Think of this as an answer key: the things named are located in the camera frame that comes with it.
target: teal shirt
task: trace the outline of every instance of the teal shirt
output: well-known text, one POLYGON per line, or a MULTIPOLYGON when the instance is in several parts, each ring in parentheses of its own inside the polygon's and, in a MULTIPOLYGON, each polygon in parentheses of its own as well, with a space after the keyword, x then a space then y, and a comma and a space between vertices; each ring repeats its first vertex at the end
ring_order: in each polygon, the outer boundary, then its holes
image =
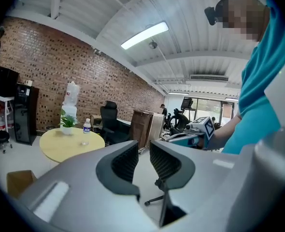
POLYGON ((267 6, 271 9, 269 24, 242 72, 239 98, 242 120, 225 144, 223 153, 239 154, 243 146, 255 144, 280 128, 264 90, 285 65, 285 20, 273 0, 267 0, 267 6))

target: fluorescent light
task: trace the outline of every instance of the fluorescent light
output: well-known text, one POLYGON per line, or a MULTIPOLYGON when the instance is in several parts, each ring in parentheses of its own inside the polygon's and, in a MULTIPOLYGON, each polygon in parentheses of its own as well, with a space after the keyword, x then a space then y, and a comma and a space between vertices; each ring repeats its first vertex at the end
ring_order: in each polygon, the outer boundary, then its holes
POLYGON ((237 101, 238 101, 237 98, 225 98, 225 100, 227 100, 227 101, 234 101, 234 102, 237 102, 237 101))
POLYGON ((189 95, 189 93, 175 93, 175 92, 169 92, 171 95, 189 95))
POLYGON ((148 39, 154 35, 157 35, 159 33, 162 32, 166 32, 168 31, 168 26, 166 24, 166 22, 161 22, 159 24, 156 24, 142 32, 140 32, 139 34, 136 34, 135 36, 133 36, 132 38, 130 38, 128 41, 125 41, 121 47, 124 49, 129 49, 131 46, 134 46, 135 44, 148 39))

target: air conditioner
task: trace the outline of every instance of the air conditioner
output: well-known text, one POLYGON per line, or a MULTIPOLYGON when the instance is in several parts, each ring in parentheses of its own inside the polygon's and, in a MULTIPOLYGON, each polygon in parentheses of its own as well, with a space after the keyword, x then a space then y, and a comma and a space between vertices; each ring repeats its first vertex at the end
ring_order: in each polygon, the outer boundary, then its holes
POLYGON ((190 75, 191 81, 213 81, 213 82, 228 82, 228 76, 225 75, 190 75))

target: white flower pot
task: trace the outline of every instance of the white flower pot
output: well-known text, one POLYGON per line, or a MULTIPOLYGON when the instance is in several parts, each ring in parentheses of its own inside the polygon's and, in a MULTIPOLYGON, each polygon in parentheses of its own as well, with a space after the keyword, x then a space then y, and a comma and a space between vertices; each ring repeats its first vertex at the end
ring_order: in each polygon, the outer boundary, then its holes
POLYGON ((71 135, 71 129, 72 129, 72 127, 64 127, 64 126, 62 126, 61 130, 62 130, 64 135, 71 135))

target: potted plant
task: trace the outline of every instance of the potted plant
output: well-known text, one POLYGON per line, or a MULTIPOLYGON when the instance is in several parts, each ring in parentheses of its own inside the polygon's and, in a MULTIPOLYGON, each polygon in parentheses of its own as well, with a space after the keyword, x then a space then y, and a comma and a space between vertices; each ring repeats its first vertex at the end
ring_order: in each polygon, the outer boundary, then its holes
POLYGON ((70 116, 70 115, 65 115, 65 111, 62 109, 61 110, 61 131, 65 135, 71 135, 71 129, 72 127, 75 126, 77 123, 77 120, 75 117, 70 116))

